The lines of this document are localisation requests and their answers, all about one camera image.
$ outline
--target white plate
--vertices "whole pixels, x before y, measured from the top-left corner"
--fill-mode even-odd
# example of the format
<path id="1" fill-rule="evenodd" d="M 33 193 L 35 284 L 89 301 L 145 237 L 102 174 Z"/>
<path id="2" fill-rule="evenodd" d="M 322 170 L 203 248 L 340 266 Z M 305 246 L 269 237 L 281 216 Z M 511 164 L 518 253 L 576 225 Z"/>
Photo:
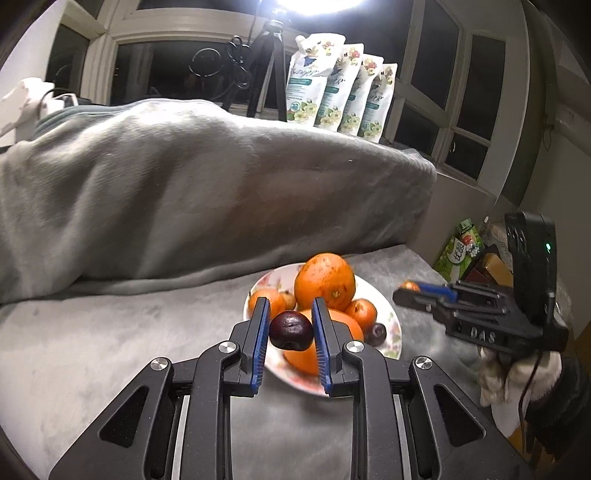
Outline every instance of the white plate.
<path id="1" fill-rule="evenodd" d="M 296 263 L 285 265 L 270 271 L 253 285 L 250 293 L 263 287 L 271 287 L 276 288 L 279 291 L 290 291 L 293 293 L 294 282 L 302 265 L 304 264 Z M 248 298 L 249 297 L 247 296 L 244 302 L 243 317 L 245 320 L 250 319 L 250 314 L 248 312 Z M 375 305 L 375 308 L 378 311 L 377 322 L 384 324 L 386 331 L 388 332 L 386 341 L 378 348 L 378 350 L 382 352 L 384 356 L 395 358 L 396 360 L 399 359 L 402 351 L 400 322 L 388 300 L 376 290 L 376 288 L 372 287 L 368 282 L 363 278 L 359 278 L 357 275 L 355 275 L 355 297 L 353 297 L 353 299 L 368 299 Z M 327 396 L 324 393 L 324 388 L 318 377 L 305 375 L 293 368 L 287 363 L 287 361 L 285 361 L 281 350 L 272 346 L 271 342 L 267 345 L 265 366 L 273 372 L 273 374 L 298 390 L 321 397 Z"/>

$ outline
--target triangular cutout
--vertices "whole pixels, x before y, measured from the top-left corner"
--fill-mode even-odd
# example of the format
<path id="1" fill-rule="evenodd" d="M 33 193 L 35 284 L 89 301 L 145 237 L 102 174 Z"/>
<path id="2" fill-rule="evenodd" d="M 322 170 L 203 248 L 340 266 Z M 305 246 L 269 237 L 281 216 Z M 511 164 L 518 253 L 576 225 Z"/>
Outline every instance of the triangular cutout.
<path id="1" fill-rule="evenodd" d="M 439 403 L 441 415 L 443 416 L 447 435 L 454 447 L 461 447 L 484 437 L 484 432 L 480 425 L 467 414 L 456 399 L 452 397 L 447 388 L 442 385 L 435 385 L 433 388 L 437 402 Z"/>
<path id="2" fill-rule="evenodd" d="M 131 447 L 149 391 L 146 386 L 139 387 L 102 427 L 100 439 L 125 448 Z"/>

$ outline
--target black tripod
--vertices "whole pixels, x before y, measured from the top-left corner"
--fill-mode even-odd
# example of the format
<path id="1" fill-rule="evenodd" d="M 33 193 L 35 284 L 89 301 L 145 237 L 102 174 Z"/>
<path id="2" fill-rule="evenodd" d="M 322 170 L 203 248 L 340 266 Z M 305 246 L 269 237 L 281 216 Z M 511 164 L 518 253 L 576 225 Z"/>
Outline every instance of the black tripod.
<path id="1" fill-rule="evenodd" d="M 285 47 L 283 45 L 283 23 L 279 20 L 269 20 L 265 23 L 263 32 L 254 40 L 250 48 L 250 55 L 244 62 L 244 69 L 252 73 L 248 83 L 234 83 L 226 95 L 222 108 L 230 110 L 237 90 L 251 88 L 246 116 L 254 117 L 256 107 L 269 63 L 273 59 L 275 68 L 275 87 L 277 89 L 277 113 L 279 120 L 287 122 L 287 105 L 285 103 Z"/>

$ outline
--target metal bolt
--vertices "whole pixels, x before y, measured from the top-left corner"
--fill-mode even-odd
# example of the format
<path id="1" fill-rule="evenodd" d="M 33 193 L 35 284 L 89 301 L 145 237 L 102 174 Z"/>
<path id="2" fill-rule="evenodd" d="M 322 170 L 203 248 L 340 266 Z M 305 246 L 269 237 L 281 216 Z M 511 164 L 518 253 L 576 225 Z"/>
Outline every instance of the metal bolt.
<path id="1" fill-rule="evenodd" d="M 152 370 L 159 372 L 160 370 L 164 370 L 166 367 L 168 367 L 168 360 L 162 357 L 155 358 L 150 363 L 150 367 Z"/>
<path id="2" fill-rule="evenodd" d="M 421 370 L 429 370 L 433 366 L 433 361 L 427 356 L 420 356 L 414 361 L 414 364 Z"/>
<path id="3" fill-rule="evenodd" d="M 353 353 L 359 353 L 361 351 L 363 351 L 365 347 L 363 346 L 363 343 L 361 343 L 358 340 L 353 340 L 349 343 L 347 343 L 347 350 L 349 352 L 353 352 Z"/>
<path id="4" fill-rule="evenodd" d="M 221 351 L 221 353 L 232 353 L 234 350 L 236 350 L 236 344 L 227 340 L 220 343 L 217 348 Z"/>

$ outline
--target plate of fruit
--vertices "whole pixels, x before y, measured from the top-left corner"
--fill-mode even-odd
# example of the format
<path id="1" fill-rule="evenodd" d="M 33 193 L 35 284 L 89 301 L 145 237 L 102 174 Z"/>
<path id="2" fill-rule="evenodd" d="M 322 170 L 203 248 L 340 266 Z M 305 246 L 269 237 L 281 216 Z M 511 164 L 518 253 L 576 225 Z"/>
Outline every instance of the plate of fruit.
<path id="1" fill-rule="evenodd" d="M 273 338 L 275 332 L 281 338 L 283 329 L 286 336 L 280 343 L 289 348 L 276 348 L 270 341 L 265 366 L 298 390 L 327 396 L 318 378 L 316 347 L 313 342 L 310 345 L 311 305 L 316 297 L 324 298 L 332 320 L 347 324 L 355 340 L 376 347 L 384 356 L 400 358 L 402 333 L 396 312 L 375 287 L 354 275 L 346 260 L 338 255 L 319 254 L 306 263 L 285 265 L 266 273 L 248 293 L 243 310 L 245 320 L 250 319 L 258 297 L 267 297 L 271 304 L 269 336 Z M 296 340 L 290 342 L 289 335 L 294 332 L 299 337 L 292 337 Z M 306 337 L 309 341 L 299 340 Z"/>

